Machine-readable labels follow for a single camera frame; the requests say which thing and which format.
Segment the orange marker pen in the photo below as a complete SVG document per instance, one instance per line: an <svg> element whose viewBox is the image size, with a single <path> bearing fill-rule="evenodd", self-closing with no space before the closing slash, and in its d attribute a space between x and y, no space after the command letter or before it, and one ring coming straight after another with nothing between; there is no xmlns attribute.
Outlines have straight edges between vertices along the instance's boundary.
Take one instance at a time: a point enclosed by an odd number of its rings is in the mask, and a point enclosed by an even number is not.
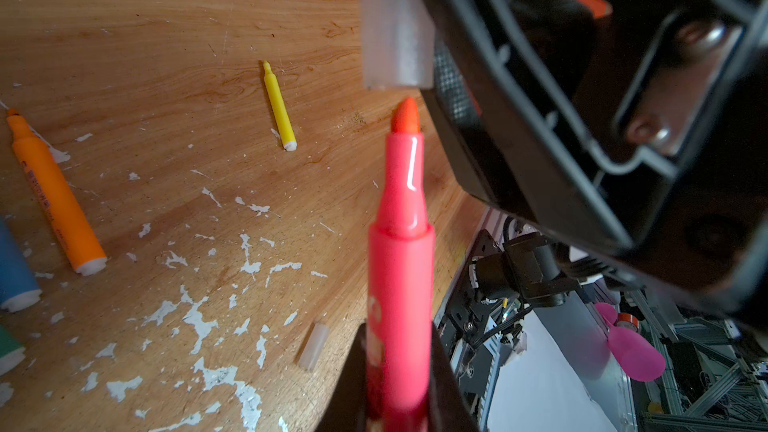
<svg viewBox="0 0 768 432"><path fill-rule="evenodd" d="M48 146L16 110L6 120L12 150L71 267L83 276L102 271L107 255Z"/></svg>

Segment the pink highlighter pen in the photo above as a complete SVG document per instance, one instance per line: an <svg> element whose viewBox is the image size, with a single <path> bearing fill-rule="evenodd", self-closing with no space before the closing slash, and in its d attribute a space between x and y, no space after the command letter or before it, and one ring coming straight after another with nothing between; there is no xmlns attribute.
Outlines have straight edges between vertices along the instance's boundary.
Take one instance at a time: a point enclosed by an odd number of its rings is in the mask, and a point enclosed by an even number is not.
<svg viewBox="0 0 768 432"><path fill-rule="evenodd" d="M423 190L424 135L404 99L385 137L385 179L368 234L367 415L371 429L425 431L435 230Z"/></svg>

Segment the clear pen cap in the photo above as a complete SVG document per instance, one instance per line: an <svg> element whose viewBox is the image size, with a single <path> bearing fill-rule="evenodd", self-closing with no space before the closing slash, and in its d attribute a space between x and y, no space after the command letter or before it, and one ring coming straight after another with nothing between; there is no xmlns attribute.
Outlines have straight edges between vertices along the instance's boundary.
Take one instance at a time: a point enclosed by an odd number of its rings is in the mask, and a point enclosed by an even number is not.
<svg viewBox="0 0 768 432"><path fill-rule="evenodd" d="M361 0L364 86L430 89L435 27L422 0Z"/></svg>
<svg viewBox="0 0 768 432"><path fill-rule="evenodd" d="M305 371L313 371L322 354L330 329L323 323L315 323L304 344L298 360L298 366Z"/></svg>

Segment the yellow highlighter pen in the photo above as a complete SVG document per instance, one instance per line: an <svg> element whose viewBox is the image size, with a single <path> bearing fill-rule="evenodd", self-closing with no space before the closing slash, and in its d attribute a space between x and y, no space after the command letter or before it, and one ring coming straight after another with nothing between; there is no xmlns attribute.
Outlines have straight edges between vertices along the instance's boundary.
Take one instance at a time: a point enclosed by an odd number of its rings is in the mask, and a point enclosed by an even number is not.
<svg viewBox="0 0 768 432"><path fill-rule="evenodd" d="M263 61L262 64L264 83L283 149L288 152L295 152L297 150L297 140L287 113L278 79L268 61Z"/></svg>

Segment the blue marker pen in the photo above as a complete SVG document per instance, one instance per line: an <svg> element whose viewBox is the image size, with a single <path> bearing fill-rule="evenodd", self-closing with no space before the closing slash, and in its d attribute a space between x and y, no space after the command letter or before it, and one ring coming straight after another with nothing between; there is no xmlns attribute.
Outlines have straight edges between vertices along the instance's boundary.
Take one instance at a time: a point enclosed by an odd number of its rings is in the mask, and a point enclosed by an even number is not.
<svg viewBox="0 0 768 432"><path fill-rule="evenodd" d="M1 308L15 313L40 301L42 291L11 231L1 221Z"/></svg>

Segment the pink handheld fan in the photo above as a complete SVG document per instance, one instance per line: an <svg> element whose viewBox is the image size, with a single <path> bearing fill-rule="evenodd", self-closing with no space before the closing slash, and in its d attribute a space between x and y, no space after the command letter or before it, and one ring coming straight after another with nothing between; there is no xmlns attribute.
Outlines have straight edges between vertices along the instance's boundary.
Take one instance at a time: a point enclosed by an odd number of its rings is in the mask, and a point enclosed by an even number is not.
<svg viewBox="0 0 768 432"><path fill-rule="evenodd" d="M652 382L666 369L666 360L640 333L639 320L629 313L618 312L611 304L597 303L597 312L608 327L608 348L632 380Z"/></svg>

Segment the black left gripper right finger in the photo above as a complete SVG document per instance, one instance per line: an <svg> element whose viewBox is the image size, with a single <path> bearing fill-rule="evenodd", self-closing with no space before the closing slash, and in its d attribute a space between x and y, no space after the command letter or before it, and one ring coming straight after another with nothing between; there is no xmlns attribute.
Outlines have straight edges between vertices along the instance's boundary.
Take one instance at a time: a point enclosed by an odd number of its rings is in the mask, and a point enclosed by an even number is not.
<svg viewBox="0 0 768 432"><path fill-rule="evenodd" d="M432 432L478 432L459 390L435 325L431 330L428 430Z"/></svg>

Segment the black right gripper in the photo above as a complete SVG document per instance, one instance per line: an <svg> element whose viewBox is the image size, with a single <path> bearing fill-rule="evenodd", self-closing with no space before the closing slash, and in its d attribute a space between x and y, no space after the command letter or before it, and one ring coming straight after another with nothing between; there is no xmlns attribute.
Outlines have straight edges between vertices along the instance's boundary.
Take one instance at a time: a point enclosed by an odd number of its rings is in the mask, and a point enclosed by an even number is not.
<svg viewBox="0 0 768 432"><path fill-rule="evenodd" d="M676 301L767 323L767 0L423 0L461 186Z"/></svg>

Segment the green marker pen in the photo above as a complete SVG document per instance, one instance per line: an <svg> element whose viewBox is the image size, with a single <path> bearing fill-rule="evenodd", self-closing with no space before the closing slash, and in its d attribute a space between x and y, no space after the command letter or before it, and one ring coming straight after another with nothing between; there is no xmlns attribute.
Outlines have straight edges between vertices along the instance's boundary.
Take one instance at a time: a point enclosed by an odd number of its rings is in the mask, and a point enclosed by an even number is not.
<svg viewBox="0 0 768 432"><path fill-rule="evenodd" d="M25 360L26 348L3 326L0 327L0 375L13 370Z"/></svg>

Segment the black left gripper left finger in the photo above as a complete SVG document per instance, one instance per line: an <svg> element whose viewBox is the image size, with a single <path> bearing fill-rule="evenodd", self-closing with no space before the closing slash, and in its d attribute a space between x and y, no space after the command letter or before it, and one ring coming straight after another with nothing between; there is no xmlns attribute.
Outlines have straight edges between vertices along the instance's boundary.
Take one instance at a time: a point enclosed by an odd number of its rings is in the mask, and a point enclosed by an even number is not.
<svg viewBox="0 0 768 432"><path fill-rule="evenodd" d="M352 341L334 392L316 427L317 432L365 432L367 428L366 324Z"/></svg>

